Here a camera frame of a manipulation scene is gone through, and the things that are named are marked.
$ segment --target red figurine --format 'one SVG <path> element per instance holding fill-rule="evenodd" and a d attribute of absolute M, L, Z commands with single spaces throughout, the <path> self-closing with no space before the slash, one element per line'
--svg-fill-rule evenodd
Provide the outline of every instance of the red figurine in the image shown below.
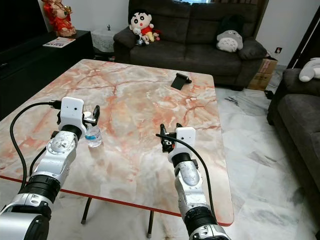
<path fill-rule="evenodd" d="M 76 34 L 76 29 L 71 24 L 70 6 L 62 4 L 62 0 L 42 0 L 44 12 L 57 36 L 69 37 Z"/>

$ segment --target sofa cushion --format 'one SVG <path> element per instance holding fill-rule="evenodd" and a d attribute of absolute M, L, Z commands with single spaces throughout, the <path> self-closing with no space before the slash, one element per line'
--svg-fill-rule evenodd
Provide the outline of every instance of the sofa cushion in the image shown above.
<path fill-rule="evenodd" d="M 215 43 L 220 22 L 227 15 L 243 16 L 243 37 L 253 35 L 258 17 L 258 8 L 255 4 L 194 3 L 191 5 L 186 43 Z"/>
<path fill-rule="evenodd" d="M 263 59 L 267 54 L 264 46 L 253 37 L 248 37 L 243 41 L 243 48 L 238 51 L 238 55 L 243 60 Z"/>
<path fill-rule="evenodd" d="M 312 177 L 320 183 L 320 97 L 287 94 L 277 109 Z"/>
<path fill-rule="evenodd" d="M 156 41 L 147 46 L 135 46 L 130 51 L 130 63 L 157 68 L 181 69 L 185 45 L 173 41 Z"/>
<path fill-rule="evenodd" d="M 154 29 L 159 30 L 161 40 L 185 43 L 191 6 L 172 0 L 130 0 L 129 13 L 145 9 L 152 16 Z"/>
<path fill-rule="evenodd" d="M 236 53 L 220 51 L 212 44 L 188 44 L 185 63 L 190 72 L 220 76 L 236 76 L 241 71 L 241 60 Z"/>
<path fill-rule="evenodd" d="M 122 31 L 118 32 L 113 36 L 113 40 L 115 42 L 121 43 L 128 49 L 132 49 L 136 43 L 137 43 L 137 38 L 134 35 L 134 33 L 129 29 L 127 26 L 125 29 Z"/>

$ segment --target dark gray sofa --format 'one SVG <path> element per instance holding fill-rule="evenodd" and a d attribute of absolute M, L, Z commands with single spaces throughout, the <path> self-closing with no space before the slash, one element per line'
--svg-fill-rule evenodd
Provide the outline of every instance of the dark gray sofa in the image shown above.
<path fill-rule="evenodd" d="M 161 40 L 136 46 L 136 38 L 127 27 L 114 36 L 116 62 L 210 74 L 216 84 L 241 90 L 248 86 L 266 55 L 252 37 L 258 18 L 254 4 L 130 0 L 129 13 L 134 9 L 145 9 L 152 15 Z M 220 21 L 235 14 L 245 19 L 243 49 L 237 53 L 220 51 L 216 48 Z"/>
<path fill-rule="evenodd" d="M 301 82 L 300 71 L 283 73 L 267 120 L 275 126 L 320 225 L 320 81 Z"/>

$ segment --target electrical outlet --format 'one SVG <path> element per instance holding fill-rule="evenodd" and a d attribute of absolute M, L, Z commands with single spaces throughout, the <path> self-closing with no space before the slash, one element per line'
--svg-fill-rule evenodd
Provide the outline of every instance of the electrical outlet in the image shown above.
<path fill-rule="evenodd" d="M 281 53 L 281 51 L 282 51 L 282 47 L 277 47 L 274 52 L 276 54 L 279 54 L 279 53 Z"/>

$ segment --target sofa armrest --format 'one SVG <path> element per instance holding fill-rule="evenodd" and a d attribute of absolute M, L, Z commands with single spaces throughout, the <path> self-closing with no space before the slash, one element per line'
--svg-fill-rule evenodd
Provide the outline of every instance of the sofa armrest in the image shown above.
<path fill-rule="evenodd" d="M 132 49 L 137 43 L 137 38 L 134 35 L 134 33 L 129 29 L 129 27 L 126 27 L 125 29 L 114 35 L 113 40 L 116 43 L 123 44 L 128 49 Z"/>
<path fill-rule="evenodd" d="M 308 82 L 299 80 L 300 68 L 286 69 L 283 72 L 283 81 L 288 92 L 291 94 L 309 94 L 320 96 L 320 81 L 312 79 Z"/>
<path fill-rule="evenodd" d="M 242 60 L 263 59 L 267 50 L 253 37 L 248 37 L 243 41 L 243 48 L 238 51 Z"/>

